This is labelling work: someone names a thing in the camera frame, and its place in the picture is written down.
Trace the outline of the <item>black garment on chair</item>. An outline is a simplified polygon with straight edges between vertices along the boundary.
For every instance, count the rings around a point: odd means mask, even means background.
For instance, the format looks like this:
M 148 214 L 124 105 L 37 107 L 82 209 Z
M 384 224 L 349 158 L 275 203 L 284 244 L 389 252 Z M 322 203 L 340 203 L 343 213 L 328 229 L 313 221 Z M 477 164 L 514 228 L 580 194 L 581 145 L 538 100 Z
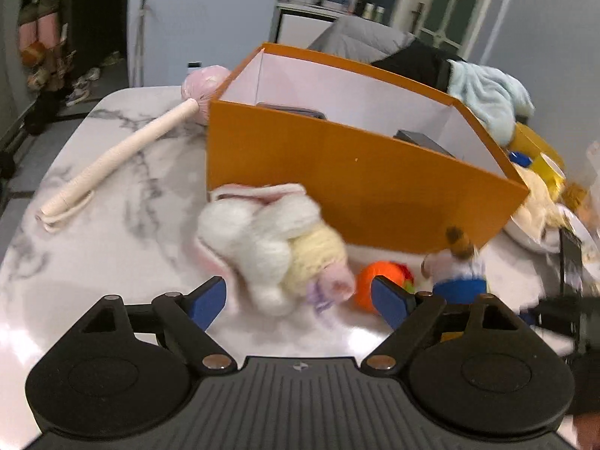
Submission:
M 450 82 L 450 61 L 462 61 L 462 58 L 414 40 L 408 47 L 371 65 L 446 93 Z

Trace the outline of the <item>dark shoe shelf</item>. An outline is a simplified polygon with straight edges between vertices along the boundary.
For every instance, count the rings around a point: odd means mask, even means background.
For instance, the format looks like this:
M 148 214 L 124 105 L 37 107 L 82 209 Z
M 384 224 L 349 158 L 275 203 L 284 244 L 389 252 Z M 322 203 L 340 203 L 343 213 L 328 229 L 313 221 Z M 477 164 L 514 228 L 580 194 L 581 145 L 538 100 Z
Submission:
M 80 96 L 76 86 L 126 56 L 127 0 L 1 0 L 1 130 L 34 129 Z

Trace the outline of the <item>green glass panel door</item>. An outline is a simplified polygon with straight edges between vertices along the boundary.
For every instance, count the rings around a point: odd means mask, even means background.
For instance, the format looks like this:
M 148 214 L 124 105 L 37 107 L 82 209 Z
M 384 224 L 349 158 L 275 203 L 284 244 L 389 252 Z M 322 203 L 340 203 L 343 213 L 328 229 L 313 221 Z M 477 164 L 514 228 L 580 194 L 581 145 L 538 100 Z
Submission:
M 468 58 L 490 4 L 491 0 L 397 0 L 390 25 Z

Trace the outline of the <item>light blue towel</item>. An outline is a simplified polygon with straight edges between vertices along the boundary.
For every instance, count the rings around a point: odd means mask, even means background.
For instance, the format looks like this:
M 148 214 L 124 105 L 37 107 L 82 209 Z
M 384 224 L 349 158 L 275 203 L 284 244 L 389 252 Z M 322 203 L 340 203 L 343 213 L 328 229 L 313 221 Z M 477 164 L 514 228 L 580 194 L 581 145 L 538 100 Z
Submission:
M 447 94 L 462 102 L 500 146 L 513 140 L 518 118 L 531 118 L 534 103 L 524 84 L 500 69 L 448 60 Z

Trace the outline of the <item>black phone in box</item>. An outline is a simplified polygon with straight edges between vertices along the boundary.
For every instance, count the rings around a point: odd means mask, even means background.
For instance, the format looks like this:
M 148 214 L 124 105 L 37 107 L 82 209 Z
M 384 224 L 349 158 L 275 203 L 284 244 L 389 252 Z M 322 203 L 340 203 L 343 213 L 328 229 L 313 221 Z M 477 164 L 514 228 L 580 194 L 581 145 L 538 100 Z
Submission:
M 445 148 L 421 132 L 398 130 L 394 135 L 394 138 L 419 146 L 422 149 L 432 150 L 433 152 L 441 153 L 442 155 L 450 156 L 451 158 L 453 157 L 453 155 Z

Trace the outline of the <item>white crochet bunny doll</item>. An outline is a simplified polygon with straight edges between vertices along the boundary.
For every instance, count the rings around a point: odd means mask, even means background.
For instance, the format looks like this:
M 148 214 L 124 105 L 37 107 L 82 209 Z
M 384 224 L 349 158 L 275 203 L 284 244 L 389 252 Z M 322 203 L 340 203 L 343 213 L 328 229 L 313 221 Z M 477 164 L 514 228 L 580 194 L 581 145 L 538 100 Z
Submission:
M 286 316 L 302 303 L 321 313 L 356 292 L 344 239 L 300 184 L 214 189 L 194 248 L 207 273 L 232 291 L 242 285 L 265 315 Z

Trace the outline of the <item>plush bear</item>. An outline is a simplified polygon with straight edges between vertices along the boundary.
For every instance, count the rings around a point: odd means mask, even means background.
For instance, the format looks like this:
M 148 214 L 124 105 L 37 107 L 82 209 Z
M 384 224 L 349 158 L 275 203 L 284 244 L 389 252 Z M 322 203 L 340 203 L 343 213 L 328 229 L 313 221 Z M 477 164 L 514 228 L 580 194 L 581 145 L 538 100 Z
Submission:
M 485 267 L 479 251 L 457 226 L 445 231 L 447 248 L 427 254 L 421 263 L 422 275 L 431 281 L 433 295 L 448 304 L 470 305 L 487 291 Z

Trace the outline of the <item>white drawer cabinet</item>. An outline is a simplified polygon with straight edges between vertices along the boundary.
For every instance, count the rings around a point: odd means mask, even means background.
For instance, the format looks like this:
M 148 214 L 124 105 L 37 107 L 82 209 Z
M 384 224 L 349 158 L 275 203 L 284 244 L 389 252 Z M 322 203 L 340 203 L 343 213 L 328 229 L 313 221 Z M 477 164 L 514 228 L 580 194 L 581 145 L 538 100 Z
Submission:
M 308 48 L 344 13 L 313 5 L 277 3 L 270 29 L 270 42 Z

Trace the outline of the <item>yellow container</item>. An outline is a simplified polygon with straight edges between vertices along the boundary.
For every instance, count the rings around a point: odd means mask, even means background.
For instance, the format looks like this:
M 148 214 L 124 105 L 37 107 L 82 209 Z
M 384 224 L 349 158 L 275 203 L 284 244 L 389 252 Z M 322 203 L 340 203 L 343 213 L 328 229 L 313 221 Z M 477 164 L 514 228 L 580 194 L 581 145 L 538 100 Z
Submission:
M 529 126 L 517 122 L 507 149 L 530 158 L 533 171 L 546 184 L 550 197 L 554 201 L 560 197 L 567 182 L 563 159 L 541 136 Z

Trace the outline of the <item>orange cardboard storage box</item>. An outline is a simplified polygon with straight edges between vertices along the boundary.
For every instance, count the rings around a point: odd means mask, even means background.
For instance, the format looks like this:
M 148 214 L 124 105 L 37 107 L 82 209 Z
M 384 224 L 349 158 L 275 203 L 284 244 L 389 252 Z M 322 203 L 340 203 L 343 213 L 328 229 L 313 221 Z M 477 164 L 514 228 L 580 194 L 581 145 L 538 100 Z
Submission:
M 453 157 L 400 141 L 421 132 Z M 459 100 L 368 64 L 264 44 L 210 102 L 207 188 L 301 184 L 354 245 L 424 254 L 449 227 L 485 245 L 529 190 Z

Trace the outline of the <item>broom leaning on wall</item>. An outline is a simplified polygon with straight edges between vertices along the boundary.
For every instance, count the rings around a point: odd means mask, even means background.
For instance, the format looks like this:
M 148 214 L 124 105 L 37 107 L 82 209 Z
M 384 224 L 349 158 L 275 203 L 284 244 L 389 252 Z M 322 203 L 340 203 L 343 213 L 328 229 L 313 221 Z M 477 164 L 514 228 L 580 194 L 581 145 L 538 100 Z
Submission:
M 147 0 L 140 0 L 135 33 L 132 85 L 144 86 L 144 31 L 146 30 Z

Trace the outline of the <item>grey quilted jacket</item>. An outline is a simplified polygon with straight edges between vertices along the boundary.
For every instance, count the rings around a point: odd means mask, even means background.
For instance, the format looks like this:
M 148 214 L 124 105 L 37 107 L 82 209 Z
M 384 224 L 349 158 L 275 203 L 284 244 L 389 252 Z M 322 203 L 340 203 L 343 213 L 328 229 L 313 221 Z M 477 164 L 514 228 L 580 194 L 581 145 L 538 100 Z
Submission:
M 336 19 L 308 50 L 340 58 L 372 63 L 407 48 L 414 34 L 354 15 Z

